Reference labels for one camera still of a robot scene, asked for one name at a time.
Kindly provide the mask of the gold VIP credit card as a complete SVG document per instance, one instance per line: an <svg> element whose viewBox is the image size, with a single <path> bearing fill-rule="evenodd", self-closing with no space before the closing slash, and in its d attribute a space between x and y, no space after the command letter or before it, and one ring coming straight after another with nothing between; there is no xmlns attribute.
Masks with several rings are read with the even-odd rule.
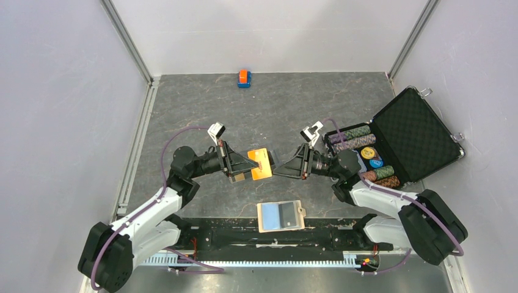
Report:
<svg viewBox="0 0 518 293"><path fill-rule="evenodd" d="M273 176L268 150L266 148L250 150L247 152L247 157L258 164L258 167L255 167L250 171L254 181L267 179Z"/></svg>

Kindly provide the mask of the beige leather card holder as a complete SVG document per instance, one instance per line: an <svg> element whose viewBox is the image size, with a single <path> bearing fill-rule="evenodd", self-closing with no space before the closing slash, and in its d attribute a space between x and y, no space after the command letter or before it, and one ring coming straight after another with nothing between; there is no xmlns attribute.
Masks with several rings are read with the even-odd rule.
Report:
<svg viewBox="0 0 518 293"><path fill-rule="evenodd" d="M300 200L257 204L260 233L305 229L306 210Z"/></svg>

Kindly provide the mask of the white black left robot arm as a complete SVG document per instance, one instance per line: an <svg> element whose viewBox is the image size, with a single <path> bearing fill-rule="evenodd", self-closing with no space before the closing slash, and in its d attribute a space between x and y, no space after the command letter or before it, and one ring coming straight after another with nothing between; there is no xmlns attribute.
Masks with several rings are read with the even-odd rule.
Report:
<svg viewBox="0 0 518 293"><path fill-rule="evenodd" d="M191 231L168 218L194 198L200 188L194 178L216 172L232 178L260 165L223 140L201 156L189 146L177 148L169 174L151 199L111 224L98 222L91 227L78 270L89 278L93 290L117 292L135 267L155 253L172 245L186 248L191 243Z"/></svg>

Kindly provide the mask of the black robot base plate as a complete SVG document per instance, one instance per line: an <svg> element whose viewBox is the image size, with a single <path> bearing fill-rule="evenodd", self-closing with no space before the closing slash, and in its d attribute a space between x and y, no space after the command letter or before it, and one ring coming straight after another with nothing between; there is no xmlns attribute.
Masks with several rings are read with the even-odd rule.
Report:
<svg viewBox="0 0 518 293"><path fill-rule="evenodd" d="M338 261L344 251L393 250L362 236L354 228L357 221L309 218L302 230L260 233L256 218L166 218L180 229L171 247L193 251L198 261Z"/></svg>

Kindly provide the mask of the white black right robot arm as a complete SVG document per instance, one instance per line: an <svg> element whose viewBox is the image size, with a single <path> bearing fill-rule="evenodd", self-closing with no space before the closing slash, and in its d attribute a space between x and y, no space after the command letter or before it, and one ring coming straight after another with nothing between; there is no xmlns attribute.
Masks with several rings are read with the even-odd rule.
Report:
<svg viewBox="0 0 518 293"><path fill-rule="evenodd" d="M332 190L340 202L374 211L356 224L352 234L361 249L391 244L412 250L435 266L450 255L464 255L461 244L468 231L437 192L402 192L375 184L360 174L352 150L327 157L303 143L273 174L301 180L310 175L336 178Z"/></svg>

